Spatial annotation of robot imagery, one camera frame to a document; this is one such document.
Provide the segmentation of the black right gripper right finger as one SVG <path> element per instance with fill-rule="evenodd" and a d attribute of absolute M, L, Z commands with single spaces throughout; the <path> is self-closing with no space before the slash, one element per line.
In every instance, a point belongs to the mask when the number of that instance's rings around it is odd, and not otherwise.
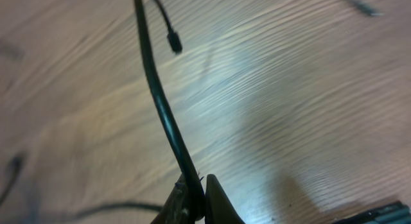
<path fill-rule="evenodd" d="M 245 224 L 215 175 L 207 175 L 205 224 Z"/>

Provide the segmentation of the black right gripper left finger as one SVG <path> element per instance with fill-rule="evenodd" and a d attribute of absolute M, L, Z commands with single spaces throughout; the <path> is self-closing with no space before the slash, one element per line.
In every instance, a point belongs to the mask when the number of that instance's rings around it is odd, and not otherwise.
<path fill-rule="evenodd" d="M 191 197 L 189 195 L 186 179 L 181 175 L 175 182 L 172 192 L 160 213 L 156 215 L 150 224 L 190 224 Z"/>

